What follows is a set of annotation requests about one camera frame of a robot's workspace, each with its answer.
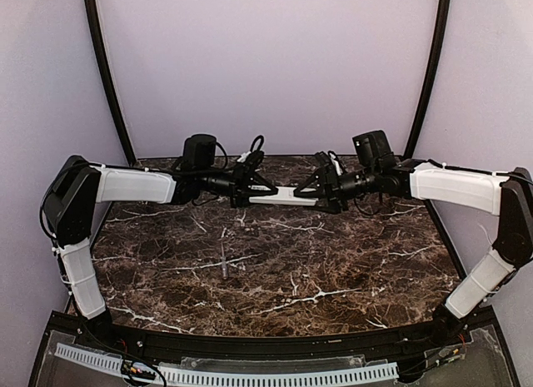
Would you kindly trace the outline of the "white remote control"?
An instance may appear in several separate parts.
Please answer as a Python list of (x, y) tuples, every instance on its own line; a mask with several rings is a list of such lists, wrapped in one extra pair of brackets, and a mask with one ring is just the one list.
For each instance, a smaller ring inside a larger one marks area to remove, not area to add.
[(251, 198), (252, 204), (281, 205), (281, 206), (314, 206), (318, 199), (295, 197), (295, 187), (278, 186), (278, 193), (274, 196), (256, 196)]

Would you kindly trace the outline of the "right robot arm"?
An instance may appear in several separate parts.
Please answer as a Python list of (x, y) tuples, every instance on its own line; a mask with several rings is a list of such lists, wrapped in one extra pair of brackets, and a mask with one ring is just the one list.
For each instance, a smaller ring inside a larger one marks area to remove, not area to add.
[(471, 273), (448, 295), (440, 317), (467, 317), (488, 295), (532, 260), (532, 180), (524, 168), (511, 172), (448, 166), (433, 160), (399, 160), (382, 130), (352, 139), (362, 167), (348, 172), (321, 151), (319, 167), (295, 190), (295, 196), (325, 202), (338, 213), (348, 202), (379, 193), (406, 199), (444, 201), (498, 217), (497, 237)]

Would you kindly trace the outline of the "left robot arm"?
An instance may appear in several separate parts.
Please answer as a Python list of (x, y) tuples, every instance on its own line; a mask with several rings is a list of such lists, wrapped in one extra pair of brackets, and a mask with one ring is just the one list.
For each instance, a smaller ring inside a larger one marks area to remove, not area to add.
[(188, 137), (168, 171), (107, 166), (70, 156), (45, 193), (40, 209), (43, 229), (59, 256), (67, 287), (81, 315), (91, 320), (107, 307), (92, 264), (92, 218), (97, 204), (111, 201), (146, 201), (186, 205), (202, 192), (226, 196), (233, 208), (248, 206), (251, 198), (278, 192), (257, 173), (264, 159), (263, 136), (233, 166), (216, 167), (220, 143), (212, 135)]

